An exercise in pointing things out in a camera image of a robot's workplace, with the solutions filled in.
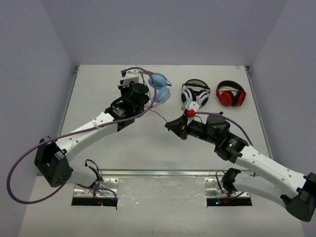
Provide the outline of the pink blue cat-ear headphones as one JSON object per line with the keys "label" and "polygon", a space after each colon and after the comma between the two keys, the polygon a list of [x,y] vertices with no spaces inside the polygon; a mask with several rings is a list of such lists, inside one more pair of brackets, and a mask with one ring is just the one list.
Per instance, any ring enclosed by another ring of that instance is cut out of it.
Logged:
{"label": "pink blue cat-ear headphones", "polygon": [[154,82],[155,82],[157,93],[156,93],[156,98],[154,100],[153,107],[157,107],[165,103],[170,98],[171,93],[168,87],[172,86],[172,84],[169,84],[169,81],[166,79],[166,77],[163,74],[153,73],[152,77],[154,80],[151,80],[151,78],[149,78],[148,83],[152,88],[154,88]]}

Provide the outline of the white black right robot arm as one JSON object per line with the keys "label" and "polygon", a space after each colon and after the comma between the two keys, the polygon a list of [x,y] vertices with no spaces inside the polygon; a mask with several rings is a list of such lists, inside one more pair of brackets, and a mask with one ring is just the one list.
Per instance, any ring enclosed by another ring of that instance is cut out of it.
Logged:
{"label": "white black right robot arm", "polygon": [[316,209],[315,173],[303,174],[283,166],[233,134],[232,119],[222,114],[207,112],[206,115],[206,122],[200,122],[183,113],[167,122],[165,128],[182,140],[192,136],[211,143],[222,160],[253,172],[249,175],[236,168],[225,171],[221,182],[226,194],[251,193],[279,204],[303,222],[310,222]]}

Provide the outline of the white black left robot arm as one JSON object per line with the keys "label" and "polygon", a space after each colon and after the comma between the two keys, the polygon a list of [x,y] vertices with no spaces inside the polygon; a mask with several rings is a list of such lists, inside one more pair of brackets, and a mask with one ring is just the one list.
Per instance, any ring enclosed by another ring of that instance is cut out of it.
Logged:
{"label": "white black left robot arm", "polygon": [[149,101],[149,89],[141,83],[121,88],[121,97],[93,120],[59,139],[46,136],[40,140],[35,166],[53,188],[65,183],[94,187],[102,181],[93,167],[77,167],[71,161],[81,151],[100,139],[121,131],[135,122]]}

